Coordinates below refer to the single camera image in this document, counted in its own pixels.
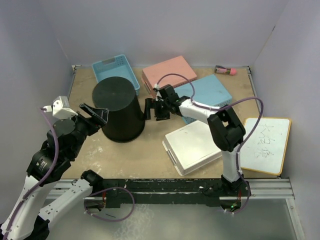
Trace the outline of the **large black bucket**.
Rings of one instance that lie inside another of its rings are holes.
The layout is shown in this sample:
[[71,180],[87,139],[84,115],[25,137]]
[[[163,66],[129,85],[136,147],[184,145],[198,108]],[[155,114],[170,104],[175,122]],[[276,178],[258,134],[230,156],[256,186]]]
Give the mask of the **large black bucket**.
[[92,91],[92,101],[96,108],[108,109],[107,124],[102,132],[111,141],[127,143],[143,132],[144,113],[128,79],[113,76],[100,81]]

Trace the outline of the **pink plastic basket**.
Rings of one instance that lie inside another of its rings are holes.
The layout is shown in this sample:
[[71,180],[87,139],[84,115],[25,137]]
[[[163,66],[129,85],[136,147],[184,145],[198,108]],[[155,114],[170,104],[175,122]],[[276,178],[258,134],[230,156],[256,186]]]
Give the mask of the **pink plastic basket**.
[[186,77],[190,82],[197,79],[195,71],[191,68],[182,55],[145,67],[142,69],[141,79],[147,91],[152,95],[153,98],[155,98],[157,94],[153,90],[155,84],[158,84],[159,87],[170,84],[176,88],[187,83],[186,80],[176,75],[166,76],[160,83],[158,83],[160,78],[167,74],[179,74]]

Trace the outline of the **small blue plastic basket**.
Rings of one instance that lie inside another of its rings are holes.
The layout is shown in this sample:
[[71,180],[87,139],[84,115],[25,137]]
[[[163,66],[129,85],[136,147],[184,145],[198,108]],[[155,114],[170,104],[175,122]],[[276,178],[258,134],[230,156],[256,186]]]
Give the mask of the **small blue plastic basket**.
[[132,83],[136,91],[136,95],[139,95],[140,84],[134,74],[131,65],[129,64],[128,59],[124,54],[114,56],[110,59],[95,62],[91,66],[98,83],[106,78],[122,77]]

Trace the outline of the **white plastic basket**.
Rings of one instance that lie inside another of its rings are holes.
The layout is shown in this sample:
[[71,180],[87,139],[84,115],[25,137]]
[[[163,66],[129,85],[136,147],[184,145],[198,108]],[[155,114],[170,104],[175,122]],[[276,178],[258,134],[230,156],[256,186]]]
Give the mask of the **white plastic basket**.
[[185,176],[222,156],[210,128],[194,121],[165,135],[162,145],[180,176]]

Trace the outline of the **light blue plastic basket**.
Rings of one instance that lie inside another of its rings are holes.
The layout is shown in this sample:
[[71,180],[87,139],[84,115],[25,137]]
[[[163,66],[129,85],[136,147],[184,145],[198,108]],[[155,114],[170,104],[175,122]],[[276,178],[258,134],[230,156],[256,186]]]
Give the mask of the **light blue plastic basket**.
[[[232,103],[231,94],[214,74],[194,80],[192,85],[195,89],[193,100],[198,103],[215,107],[223,107]],[[193,89],[189,83],[186,83],[176,87],[175,92],[179,97],[191,97]],[[190,117],[183,117],[182,119],[187,125],[195,121],[194,118]]]

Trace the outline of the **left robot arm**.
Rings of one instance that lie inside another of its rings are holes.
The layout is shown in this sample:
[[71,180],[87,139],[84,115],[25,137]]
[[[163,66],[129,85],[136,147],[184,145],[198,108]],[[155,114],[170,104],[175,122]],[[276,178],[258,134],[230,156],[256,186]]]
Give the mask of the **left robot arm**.
[[0,225],[2,240],[45,240],[57,220],[73,205],[89,194],[98,196],[103,191],[102,177],[88,170],[74,186],[44,206],[47,196],[71,167],[86,138],[107,125],[107,108],[93,108],[85,103],[79,107],[89,117],[58,100],[42,108],[44,113],[51,112],[57,121],[50,126],[47,139],[33,155],[14,209]]

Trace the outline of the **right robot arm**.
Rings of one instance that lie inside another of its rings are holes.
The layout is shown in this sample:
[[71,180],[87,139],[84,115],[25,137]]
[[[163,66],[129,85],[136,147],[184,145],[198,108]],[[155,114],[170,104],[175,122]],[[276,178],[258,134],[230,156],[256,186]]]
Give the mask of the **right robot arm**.
[[216,107],[199,103],[194,100],[195,93],[180,97],[170,84],[155,91],[155,98],[145,99],[144,118],[150,120],[153,109],[157,121],[168,120],[174,114],[207,124],[213,142],[222,152],[222,190],[228,196],[235,195],[246,184],[239,153],[246,130],[234,109],[230,105]]

